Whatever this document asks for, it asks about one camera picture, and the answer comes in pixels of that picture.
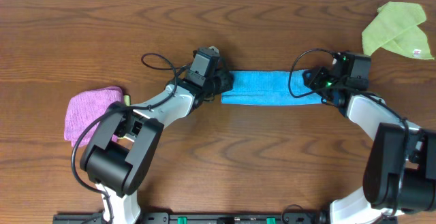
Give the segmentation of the blue microfiber cloth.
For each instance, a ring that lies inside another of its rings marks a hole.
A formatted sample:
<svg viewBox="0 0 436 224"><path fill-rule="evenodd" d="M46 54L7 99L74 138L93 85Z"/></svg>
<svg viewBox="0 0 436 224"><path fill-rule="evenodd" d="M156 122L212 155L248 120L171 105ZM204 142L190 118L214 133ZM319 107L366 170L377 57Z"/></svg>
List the blue microfiber cloth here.
<svg viewBox="0 0 436 224"><path fill-rule="evenodd" d="M321 97L314 93L302 98L292 95L310 91L303 82L303 71L233 71L231 91L221 95L223 104L243 106L305 106L320 104Z"/></svg>

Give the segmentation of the light green folded cloth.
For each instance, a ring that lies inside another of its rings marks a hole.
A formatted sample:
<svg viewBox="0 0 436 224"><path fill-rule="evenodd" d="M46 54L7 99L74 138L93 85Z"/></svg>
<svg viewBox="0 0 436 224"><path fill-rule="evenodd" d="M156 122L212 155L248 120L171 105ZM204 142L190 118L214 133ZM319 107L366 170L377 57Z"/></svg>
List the light green folded cloth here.
<svg viewBox="0 0 436 224"><path fill-rule="evenodd" d="M129 95L124 95L123 96L123 100L126 106L130 106L131 105L131 99Z"/></svg>

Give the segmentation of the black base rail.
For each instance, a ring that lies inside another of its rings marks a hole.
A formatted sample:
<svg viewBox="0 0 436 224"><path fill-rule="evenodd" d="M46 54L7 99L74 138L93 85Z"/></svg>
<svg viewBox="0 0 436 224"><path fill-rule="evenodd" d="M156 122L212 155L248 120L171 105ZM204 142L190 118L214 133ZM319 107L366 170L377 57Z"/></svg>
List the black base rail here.
<svg viewBox="0 0 436 224"><path fill-rule="evenodd" d="M53 224L101 224L106 223L101 213L56 214ZM150 212L142 214L137 224L316 224L328 223L327 217L315 212L286 212L283 216L273 214L168 214Z"/></svg>

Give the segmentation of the purple folded microfiber cloth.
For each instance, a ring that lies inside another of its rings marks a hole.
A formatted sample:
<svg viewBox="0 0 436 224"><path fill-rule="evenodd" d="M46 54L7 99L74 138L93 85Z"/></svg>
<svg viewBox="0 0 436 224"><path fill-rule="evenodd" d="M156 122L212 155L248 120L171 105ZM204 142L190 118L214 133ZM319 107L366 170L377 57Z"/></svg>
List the purple folded microfiber cloth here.
<svg viewBox="0 0 436 224"><path fill-rule="evenodd" d="M64 139L74 147L86 127L116 101L123 101L122 89L117 86L84 91L72 97L65 115Z"/></svg>

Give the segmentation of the green microfiber cloth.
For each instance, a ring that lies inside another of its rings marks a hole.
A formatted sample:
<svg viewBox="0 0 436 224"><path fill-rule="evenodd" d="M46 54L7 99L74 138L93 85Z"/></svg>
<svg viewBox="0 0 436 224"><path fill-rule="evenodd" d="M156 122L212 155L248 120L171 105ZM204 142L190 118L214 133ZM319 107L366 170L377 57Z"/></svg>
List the green microfiber cloth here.
<svg viewBox="0 0 436 224"><path fill-rule="evenodd" d="M428 38L418 26L426 21L418 3L387 2L377 9L377 16L362 32L362 49L371 56L384 50L411 59L433 60Z"/></svg>

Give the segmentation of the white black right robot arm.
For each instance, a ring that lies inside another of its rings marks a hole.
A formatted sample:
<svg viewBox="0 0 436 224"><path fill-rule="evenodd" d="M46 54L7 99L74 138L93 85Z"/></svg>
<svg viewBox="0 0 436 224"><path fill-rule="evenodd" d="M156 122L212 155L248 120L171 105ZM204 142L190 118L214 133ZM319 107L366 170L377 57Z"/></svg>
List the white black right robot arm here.
<svg viewBox="0 0 436 224"><path fill-rule="evenodd" d="M304 71L304 84L357 124L373 145L362 186L333 201L319 223L396 223L403 214L435 211L435 132L409 122L367 90L369 56L332 57L330 68Z"/></svg>

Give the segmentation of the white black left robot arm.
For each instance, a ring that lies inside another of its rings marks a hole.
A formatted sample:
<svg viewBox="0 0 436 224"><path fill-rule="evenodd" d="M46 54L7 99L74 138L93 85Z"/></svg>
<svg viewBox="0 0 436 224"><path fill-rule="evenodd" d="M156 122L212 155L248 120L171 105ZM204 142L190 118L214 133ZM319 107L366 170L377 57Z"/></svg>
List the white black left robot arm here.
<svg viewBox="0 0 436 224"><path fill-rule="evenodd" d="M72 166L72 172L83 187L102 196L100 223L137 222L141 214L137 190L163 130L204 101L232 90L234 77L214 46L195 50L188 66L177 69L170 65L169 69L174 77L160 94L132 106L116 101L80 134L83 139L89 129L95 130L79 165L95 186L79 177L77 166Z"/></svg>

